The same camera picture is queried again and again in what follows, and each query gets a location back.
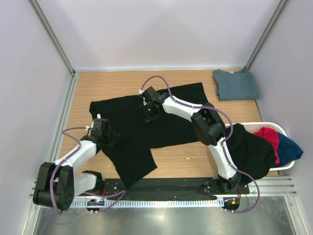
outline blue cloth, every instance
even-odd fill
[[[258,99],[259,90],[248,70],[226,72],[213,71],[213,78],[217,84],[216,94],[220,100]]]
[[[279,157],[279,163],[275,164],[274,167],[284,166],[293,160],[301,158],[303,151],[302,149],[287,136],[278,133],[279,145],[277,153]]]

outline gray shirt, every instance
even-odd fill
[[[248,70],[226,72],[223,70],[213,71],[213,77],[217,84],[216,94],[220,100],[243,100],[258,99],[259,90]]]

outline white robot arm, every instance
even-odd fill
[[[223,141],[225,139],[225,124],[216,111],[198,108],[202,105],[189,103],[175,96],[173,99],[168,93],[160,95],[153,87],[141,92],[140,96],[143,98],[141,107],[146,122],[158,119],[160,112],[174,114],[192,122],[197,138],[207,145],[213,155],[224,190],[230,192],[237,188],[241,175],[231,167],[231,165],[236,166],[230,157],[226,142]],[[204,106],[214,108],[210,103],[206,103]],[[224,155],[222,143],[229,162]]]
[[[121,136],[111,129],[107,119],[96,118],[92,122],[91,134],[83,136],[80,144],[68,152],[64,157],[53,163],[43,163],[38,172],[33,202],[37,205],[53,207],[50,195],[50,179],[52,172],[61,162],[54,179],[53,191],[58,209],[67,210],[74,197],[86,191],[99,194],[103,190],[102,175],[95,171],[83,171],[74,178],[75,172],[90,158],[100,151],[100,143],[114,147],[121,142]]]

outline wooden surface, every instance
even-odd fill
[[[233,123],[261,121],[254,100],[218,101],[212,70],[84,72],[79,76],[67,128],[90,126],[92,122],[89,113],[90,102],[138,94],[144,81],[153,75],[162,75],[170,86],[202,82],[209,102],[227,113]],[[163,81],[158,78],[150,80],[146,88],[149,86],[153,86],[156,90],[165,88]],[[80,138],[86,133],[84,130],[74,130],[71,134]],[[65,137],[60,156],[64,156],[75,145],[73,140]],[[152,149],[152,155],[157,169],[146,178],[216,177],[218,175],[211,153],[200,142]],[[114,165],[102,152],[88,160],[77,174],[83,170],[101,172],[104,178],[119,178]],[[270,175],[277,175],[277,171],[271,172]]]

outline laundry basket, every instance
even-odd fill
[[[272,123],[272,122],[244,122],[241,124],[245,127],[246,131],[248,131],[250,133],[259,132],[262,127],[268,127],[268,128],[272,128],[275,131],[287,136],[287,134],[283,128],[281,128],[279,125]],[[286,169],[291,168],[293,165],[294,165],[294,161],[288,163],[285,166],[271,168],[269,170],[286,170]]]

